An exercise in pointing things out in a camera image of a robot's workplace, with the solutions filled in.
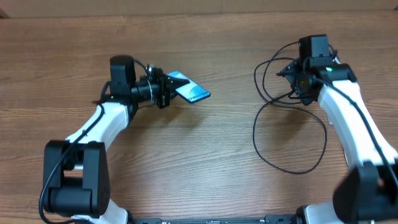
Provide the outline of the blue Galaxy smartphone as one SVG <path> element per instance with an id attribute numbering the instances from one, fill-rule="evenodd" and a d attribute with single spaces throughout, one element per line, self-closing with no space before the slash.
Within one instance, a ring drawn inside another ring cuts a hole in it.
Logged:
<path id="1" fill-rule="evenodd" d="M 177 95 L 181 96 L 188 103 L 196 103 L 211 96 L 211 93 L 208 90 L 204 89 L 199 84 L 195 83 L 193 80 L 189 79 L 187 76 L 179 71 L 170 72 L 167 74 L 167 76 L 170 78 L 170 81 L 173 84 L 176 80 L 188 81 L 188 83 L 176 87 L 174 90 Z"/>

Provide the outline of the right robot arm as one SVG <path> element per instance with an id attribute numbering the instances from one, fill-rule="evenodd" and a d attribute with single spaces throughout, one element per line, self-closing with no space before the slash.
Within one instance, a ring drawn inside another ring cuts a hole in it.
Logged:
<path id="1" fill-rule="evenodd" d="M 378 130 L 351 67 L 330 49 L 328 37 L 298 40 L 299 58 L 279 75 L 303 105 L 316 101 L 342 143 L 348 175 L 332 199 L 298 210 L 303 223 L 371 223 L 397 218 L 397 151 Z"/>

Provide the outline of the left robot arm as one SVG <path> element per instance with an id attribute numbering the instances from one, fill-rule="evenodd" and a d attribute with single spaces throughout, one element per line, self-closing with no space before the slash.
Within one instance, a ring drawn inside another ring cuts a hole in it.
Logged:
<path id="1" fill-rule="evenodd" d="M 111 79 L 104 84 L 91 118 L 64 140 L 51 140 L 44 148 L 43 186 L 39 215 L 65 217 L 65 223 L 134 223 L 129 210 L 111 200 L 107 150 L 129 127 L 141 103 L 158 108 L 176 96 L 189 103 L 198 85 L 181 72 L 165 73 L 130 55 L 109 60 Z"/>

